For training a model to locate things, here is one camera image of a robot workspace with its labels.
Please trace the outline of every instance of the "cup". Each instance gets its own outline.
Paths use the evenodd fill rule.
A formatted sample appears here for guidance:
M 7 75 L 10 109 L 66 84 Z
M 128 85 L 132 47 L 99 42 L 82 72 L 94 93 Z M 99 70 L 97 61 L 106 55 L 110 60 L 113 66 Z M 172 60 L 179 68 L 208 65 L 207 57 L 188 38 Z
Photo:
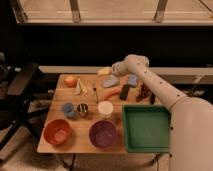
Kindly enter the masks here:
M 81 103 L 77 106 L 77 112 L 81 118 L 85 118 L 88 114 L 88 105 Z
M 61 106 L 61 111 L 68 118 L 72 118 L 75 116 L 75 109 L 72 103 L 65 103 Z
M 98 112 L 102 119 L 109 119 L 111 118 L 113 112 L 113 105 L 109 101 L 102 101 L 98 103 Z

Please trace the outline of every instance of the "food item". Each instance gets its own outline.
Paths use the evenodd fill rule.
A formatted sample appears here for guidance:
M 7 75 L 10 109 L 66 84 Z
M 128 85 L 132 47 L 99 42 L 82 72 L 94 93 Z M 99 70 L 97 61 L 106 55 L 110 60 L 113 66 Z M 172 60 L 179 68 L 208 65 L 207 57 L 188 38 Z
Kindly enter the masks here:
M 88 92 L 86 85 L 82 83 L 80 78 L 78 78 L 75 92 L 77 95 L 80 95 L 81 92 L 83 92 L 85 94 Z
M 67 85 L 67 87 L 75 87 L 77 79 L 75 76 L 69 75 L 65 77 L 64 82 Z
M 121 88 L 115 88 L 113 90 L 111 90 L 110 92 L 108 92 L 106 95 L 104 95 L 103 100 L 107 100 L 109 97 L 114 96 L 116 94 L 120 94 L 121 93 Z
M 151 91 L 149 90 L 149 88 L 145 84 L 143 84 L 141 86 L 138 96 L 136 97 L 136 101 L 139 102 L 143 100 L 144 98 L 148 97 L 150 94 L 151 94 Z
M 109 87 L 113 87 L 118 85 L 120 82 L 119 78 L 114 76 L 114 75 L 110 75 L 109 78 L 107 78 L 106 80 L 102 81 L 102 86 L 104 88 L 109 88 Z
M 126 100 L 128 93 L 129 93 L 129 88 L 130 88 L 130 85 L 128 85 L 128 84 L 123 85 L 121 93 L 120 93 L 121 100 Z
M 151 93 L 150 99 L 149 99 L 150 104 L 154 104 L 155 103 L 155 98 L 156 98 L 155 95 L 153 93 Z
M 110 67 L 105 67 L 98 70 L 98 75 L 109 75 L 111 73 Z
M 138 84 L 138 77 L 134 74 L 130 74 L 127 84 L 129 84 L 131 87 L 136 87 Z

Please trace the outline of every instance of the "red object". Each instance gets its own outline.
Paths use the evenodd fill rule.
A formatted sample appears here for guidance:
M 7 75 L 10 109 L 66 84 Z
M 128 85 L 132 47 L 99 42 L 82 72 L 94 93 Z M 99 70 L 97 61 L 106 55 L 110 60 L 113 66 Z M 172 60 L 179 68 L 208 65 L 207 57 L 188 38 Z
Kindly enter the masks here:
M 64 143 L 71 134 L 69 123 L 63 119 L 50 122 L 44 129 L 45 140 L 52 145 Z
M 67 87 L 75 87 L 77 84 L 77 79 L 74 76 L 70 75 L 64 79 L 64 82 Z
M 108 100 L 108 98 L 110 98 L 111 96 L 117 95 L 121 93 L 121 87 L 119 88 L 115 88 L 113 90 L 111 90 L 110 92 L 108 92 L 104 97 L 103 100 Z

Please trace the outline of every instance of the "blue cup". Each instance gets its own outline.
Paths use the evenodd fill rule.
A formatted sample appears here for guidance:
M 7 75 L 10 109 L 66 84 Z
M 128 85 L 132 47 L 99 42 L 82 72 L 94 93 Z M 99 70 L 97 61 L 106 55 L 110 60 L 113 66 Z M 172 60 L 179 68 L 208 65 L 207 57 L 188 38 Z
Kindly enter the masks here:
M 75 116 L 75 109 L 72 103 L 65 103 L 61 106 L 61 110 L 64 115 L 68 118 L 72 118 Z

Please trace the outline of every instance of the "purple bowl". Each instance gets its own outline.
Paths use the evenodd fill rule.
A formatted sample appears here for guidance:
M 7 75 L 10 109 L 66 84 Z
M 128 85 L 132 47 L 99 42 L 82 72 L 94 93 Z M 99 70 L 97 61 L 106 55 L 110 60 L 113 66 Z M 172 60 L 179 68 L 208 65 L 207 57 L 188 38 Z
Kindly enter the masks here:
M 95 147 L 107 148 L 118 140 L 118 132 L 112 122 L 98 121 L 90 128 L 89 139 Z

